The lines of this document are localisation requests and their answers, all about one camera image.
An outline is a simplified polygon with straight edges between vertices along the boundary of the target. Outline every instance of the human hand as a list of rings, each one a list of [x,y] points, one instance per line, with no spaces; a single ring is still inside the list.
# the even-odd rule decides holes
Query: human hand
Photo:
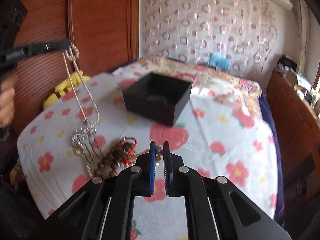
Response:
[[[18,76],[11,73],[0,84],[0,128],[8,126],[14,117],[14,85]]]

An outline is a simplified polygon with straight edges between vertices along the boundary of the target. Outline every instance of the metal screw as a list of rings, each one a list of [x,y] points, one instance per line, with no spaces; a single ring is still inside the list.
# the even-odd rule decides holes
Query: metal screw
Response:
[[[137,165],[134,165],[134,166],[131,167],[130,170],[132,172],[139,172],[139,171],[141,171],[141,168],[139,166],[137,166]]]
[[[189,172],[189,168],[186,167],[186,166],[181,166],[181,167],[179,168],[179,171],[182,172],[182,173],[187,173],[187,172]]]
[[[227,180],[226,177],[219,176],[219,177],[217,178],[217,181],[218,181],[219,183],[221,183],[221,184],[226,184],[228,180]]]
[[[93,179],[92,179],[92,182],[94,183],[94,184],[99,184],[99,183],[101,183],[102,182],[102,178],[101,177],[94,177]]]

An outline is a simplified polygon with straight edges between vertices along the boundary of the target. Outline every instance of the white curtain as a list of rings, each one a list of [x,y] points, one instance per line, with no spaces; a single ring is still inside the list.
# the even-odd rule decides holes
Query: white curtain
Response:
[[[295,0],[296,10],[295,16],[299,25],[299,40],[300,40],[300,59],[298,61],[297,73],[304,75],[306,67],[306,51],[309,41],[309,13],[308,6],[304,0]]]

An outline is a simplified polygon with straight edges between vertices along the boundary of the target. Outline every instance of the black box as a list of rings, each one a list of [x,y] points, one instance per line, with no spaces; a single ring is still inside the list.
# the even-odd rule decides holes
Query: black box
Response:
[[[173,126],[190,98],[191,88],[191,82],[149,73],[122,94],[128,111]]]

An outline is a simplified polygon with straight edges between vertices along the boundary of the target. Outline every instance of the silver chain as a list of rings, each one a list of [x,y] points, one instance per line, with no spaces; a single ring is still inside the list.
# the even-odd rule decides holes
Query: silver chain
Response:
[[[80,73],[80,71],[79,71],[79,68],[78,68],[78,66],[77,66],[76,60],[77,60],[78,58],[79,58],[79,51],[78,51],[78,49],[76,48],[76,46],[75,46],[74,44],[72,44],[71,47],[69,47],[68,50],[65,50],[65,51],[63,52],[63,59],[64,59],[64,62],[65,62],[65,64],[66,64],[66,70],[67,70],[67,73],[68,73],[68,79],[69,79],[69,82],[70,82],[70,84],[71,84],[72,91],[73,91],[73,93],[75,94],[75,97],[76,97],[78,106],[79,106],[79,108],[80,108],[80,110],[81,110],[81,112],[82,112],[82,114],[83,114],[83,116],[84,116],[84,122],[85,122],[86,125],[89,125],[89,122],[88,122],[88,120],[87,120],[87,117],[85,116],[84,111],[83,111],[83,108],[82,108],[82,106],[81,106],[81,104],[80,104],[80,102],[79,102],[79,99],[78,99],[77,95],[76,95],[75,88],[74,88],[74,86],[73,86],[73,84],[72,84],[72,80],[71,80],[71,76],[70,76],[70,72],[69,72],[67,60],[69,60],[69,61],[71,61],[71,62],[73,63],[73,65],[74,65],[74,67],[75,67],[75,70],[76,70],[76,72],[78,73],[79,78],[80,78],[80,80],[81,80],[81,83],[82,83],[82,85],[84,86],[85,90],[87,91],[87,94],[88,94],[88,96],[90,97],[90,99],[91,99],[91,101],[92,101],[92,103],[93,103],[93,106],[94,106],[94,108],[95,108],[96,111],[97,111],[97,116],[98,116],[98,117],[97,117],[97,121],[96,121],[96,122],[90,122],[90,125],[91,125],[91,126],[96,126],[96,125],[98,125],[98,124],[100,123],[99,111],[98,111],[98,108],[97,108],[96,103],[94,102],[94,100],[93,100],[93,98],[92,98],[92,95],[90,94],[89,89],[87,88],[86,84],[84,83],[83,77],[82,77],[82,75],[81,75],[81,73]]]

